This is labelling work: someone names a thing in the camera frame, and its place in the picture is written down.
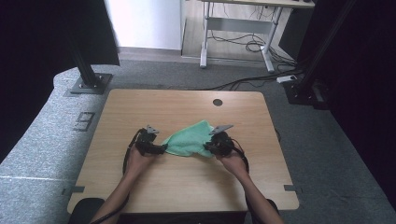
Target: white wall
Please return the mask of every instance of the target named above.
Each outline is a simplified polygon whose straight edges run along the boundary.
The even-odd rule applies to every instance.
[[[106,0],[118,47],[181,49],[184,0]]]

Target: human hand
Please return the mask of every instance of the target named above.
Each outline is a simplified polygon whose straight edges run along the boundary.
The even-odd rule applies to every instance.
[[[246,165],[237,152],[232,151],[231,154],[226,157],[216,155],[216,159],[218,161],[221,161],[225,169],[228,170],[231,174],[235,175],[236,178],[239,179],[243,175],[248,175]]]
[[[146,168],[149,167],[149,165],[157,158],[157,156],[158,155],[148,153],[146,153],[145,156],[142,156],[136,146],[133,145],[129,154],[128,164],[126,166],[124,175],[139,176],[146,170]]]

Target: human arm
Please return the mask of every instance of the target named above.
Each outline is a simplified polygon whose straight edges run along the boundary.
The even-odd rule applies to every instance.
[[[155,155],[142,156],[133,145],[128,158],[128,165],[125,173],[113,192],[108,196],[105,203],[99,208],[91,222],[115,211],[124,202],[129,192],[133,188],[136,179],[146,170],[151,162],[156,158]],[[102,223],[117,223],[120,213],[105,220]]]
[[[221,161],[224,167],[241,183],[251,207],[263,223],[284,223],[274,207],[253,183],[245,163],[236,152],[233,151],[228,157],[216,156],[216,159]]]

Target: table grommet hole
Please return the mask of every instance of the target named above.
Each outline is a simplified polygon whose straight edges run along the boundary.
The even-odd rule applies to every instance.
[[[221,101],[220,99],[215,99],[215,100],[213,101],[213,105],[221,106],[221,105],[222,105],[222,101]]]

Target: desk frame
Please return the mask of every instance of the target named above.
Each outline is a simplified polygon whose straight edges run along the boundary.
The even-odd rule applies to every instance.
[[[266,5],[272,6],[274,3],[271,1],[262,1],[258,3],[258,1],[239,1],[239,2],[231,2],[231,1],[216,1],[216,0],[202,0],[204,2],[205,7],[205,15],[204,15],[204,42],[201,46],[201,61],[200,67],[206,68],[206,60],[207,60],[207,31],[208,30],[217,30],[217,31],[230,31],[230,32],[242,32],[242,33],[254,33],[254,34],[264,34],[268,35],[268,39],[264,46],[261,46],[262,49],[262,57],[264,58],[265,65],[269,73],[274,73],[274,67],[271,62],[271,55],[269,54],[269,48],[271,47],[271,43],[274,39],[274,34],[276,31],[276,27],[279,22],[280,14],[282,13],[283,6],[286,7],[303,7],[304,5],[290,5],[285,3],[279,3],[275,5],[276,11],[275,16],[271,21],[249,21],[249,20],[237,20],[237,19],[227,19],[227,18],[216,18],[210,17],[210,3],[222,2],[222,3],[230,3],[230,4],[249,4],[249,5]],[[305,3],[306,7],[313,7],[313,4]]]

